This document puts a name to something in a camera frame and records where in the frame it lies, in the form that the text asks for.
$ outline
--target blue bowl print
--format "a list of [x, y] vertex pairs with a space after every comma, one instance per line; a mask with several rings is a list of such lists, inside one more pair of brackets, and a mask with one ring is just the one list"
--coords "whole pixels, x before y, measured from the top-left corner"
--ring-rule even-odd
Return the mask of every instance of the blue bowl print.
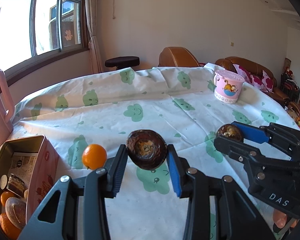
[[223, 90], [224, 91], [224, 93], [227, 95], [227, 96], [229, 96], [229, 97], [232, 97], [232, 96], [234, 96], [235, 95], [235, 93], [236, 92], [232, 92], [232, 91], [230, 91], [230, 90]]

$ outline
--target white wall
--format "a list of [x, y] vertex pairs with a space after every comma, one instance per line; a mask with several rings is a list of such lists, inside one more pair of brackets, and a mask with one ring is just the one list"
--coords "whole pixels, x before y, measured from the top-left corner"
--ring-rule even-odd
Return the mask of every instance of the white wall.
[[287, 25], [259, 0], [115, 0], [115, 19], [113, 0], [97, 7], [103, 62], [139, 56], [148, 68], [158, 65], [164, 47], [183, 46], [199, 62], [245, 57], [280, 77]]
[[15, 105], [25, 96], [72, 78], [91, 74], [89, 51], [84, 51], [46, 65], [9, 87]]
[[300, 31], [290, 27], [288, 27], [287, 58], [291, 60], [290, 70], [300, 88]]

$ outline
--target round stool seat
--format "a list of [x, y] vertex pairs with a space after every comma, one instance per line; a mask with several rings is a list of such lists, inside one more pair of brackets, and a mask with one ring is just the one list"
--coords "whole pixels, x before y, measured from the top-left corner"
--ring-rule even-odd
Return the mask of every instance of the round stool seat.
[[139, 57], [115, 57], [106, 60], [106, 67], [117, 67], [117, 69], [123, 69], [126, 67], [135, 67], [140, 65]]

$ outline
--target beige curtain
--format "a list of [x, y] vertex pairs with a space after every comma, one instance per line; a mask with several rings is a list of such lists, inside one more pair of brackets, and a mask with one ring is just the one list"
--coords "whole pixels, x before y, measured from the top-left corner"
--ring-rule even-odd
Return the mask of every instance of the beige curtain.
[[90, 67], [91, 73], [97, 74], [104, 71], [101, 62], [100, 49], [97, 41], [97, 0], [85, 0], [87, 26], [90, 34]]

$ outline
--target orange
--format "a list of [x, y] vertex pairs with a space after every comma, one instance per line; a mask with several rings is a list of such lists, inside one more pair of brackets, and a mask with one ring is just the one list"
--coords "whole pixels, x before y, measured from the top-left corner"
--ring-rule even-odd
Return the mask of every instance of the orange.
[[4, 207], [6, 206], [6, 201], [8, 198], [15, 197], [15, 196], [16, 195], [11, 191], [4, 191], [0, 196], [0, 201], [1, 201], [2, 206], [4, 206]]
[[0, 214], [0, 225], [3, 232], [7, 235], [11, 240], [17, 240], [18, 236], [21, 233], [19, 228], [16, 228], [9, 220], [6, 213]]
[[106, 150], [98, 144], [90, 144], [82, 154], [82, 163], [88, 169], [101, 168], [107, 160]]

